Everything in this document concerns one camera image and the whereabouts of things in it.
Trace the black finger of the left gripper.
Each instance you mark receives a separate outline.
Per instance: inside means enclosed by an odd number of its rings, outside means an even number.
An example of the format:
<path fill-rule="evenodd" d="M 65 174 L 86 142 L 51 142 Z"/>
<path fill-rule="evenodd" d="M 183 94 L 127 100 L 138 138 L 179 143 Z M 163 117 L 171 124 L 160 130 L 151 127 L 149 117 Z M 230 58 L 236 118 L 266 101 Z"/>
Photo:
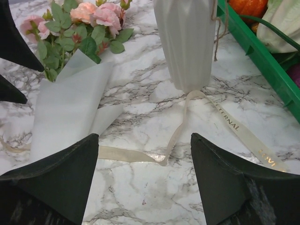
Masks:
<path fill-rule="evenodd" d="M 8 0 L 0 2 L 0 57 L 39 72 L 42 63 L 28 47 L 12 18 Z"/>
<path fill-rule="evenodd" d="M 0 75 L 0 101 L 26 104 L 26 96 Z"/>

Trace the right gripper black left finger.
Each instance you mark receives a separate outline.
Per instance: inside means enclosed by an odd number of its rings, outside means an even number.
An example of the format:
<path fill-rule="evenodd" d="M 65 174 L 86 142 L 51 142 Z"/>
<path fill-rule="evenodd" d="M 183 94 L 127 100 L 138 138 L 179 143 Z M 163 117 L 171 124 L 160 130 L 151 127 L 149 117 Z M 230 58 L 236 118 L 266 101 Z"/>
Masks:
<path fill-rule="evenodd" d="M 80 225 L 98 157 L 98 135 L 0 177 L 2 225 Z"/>

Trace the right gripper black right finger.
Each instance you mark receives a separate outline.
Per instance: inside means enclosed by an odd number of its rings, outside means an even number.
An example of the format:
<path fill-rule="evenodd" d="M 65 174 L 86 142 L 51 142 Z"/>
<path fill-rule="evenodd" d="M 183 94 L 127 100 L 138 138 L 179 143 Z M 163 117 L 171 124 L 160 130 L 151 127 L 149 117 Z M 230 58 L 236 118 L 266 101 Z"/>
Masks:
<path fill-rule="evenodd" d="M 191 154 L 207 224 L 299 224 L 299 175 L 249 162 L 197 133 Z"/>

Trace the pink rose flower bouquet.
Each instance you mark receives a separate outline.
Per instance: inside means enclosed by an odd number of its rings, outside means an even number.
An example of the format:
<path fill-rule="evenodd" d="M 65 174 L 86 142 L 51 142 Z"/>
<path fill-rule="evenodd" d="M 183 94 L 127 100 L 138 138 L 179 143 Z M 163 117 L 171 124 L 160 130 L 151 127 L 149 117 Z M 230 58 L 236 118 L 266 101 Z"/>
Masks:
<path fill-rule="evenodd" d="M 37 54 L 46 79 L 54 82 L 76 50 L 100 63 L 107 48 L 114 54 L 125 50 L 124 43 L 133 34 L 124 28 L 131 1 L 119 4 L 106 0 L 94 3 L 81 0 L 53 0 L 42 16 L 31 15 L 20 25 L 21 33 L 37 44 Z"/>

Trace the white wrapping paper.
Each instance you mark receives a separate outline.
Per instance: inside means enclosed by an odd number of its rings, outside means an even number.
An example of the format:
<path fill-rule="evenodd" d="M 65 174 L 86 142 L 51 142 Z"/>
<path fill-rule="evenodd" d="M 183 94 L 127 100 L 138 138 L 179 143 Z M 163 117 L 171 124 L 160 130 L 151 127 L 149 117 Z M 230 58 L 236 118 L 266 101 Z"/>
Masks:
<path fill-rule="evenodd" d="M 121 105 L 99 108 L 112 74 L 113 62 L 96 64 L 77 50 L 55 82 L 42 80 L 37 97 L 31 144 L 10 152 L 30 150 L 36 162 L 95 133 L 101 135 L 123 111 Z"/>

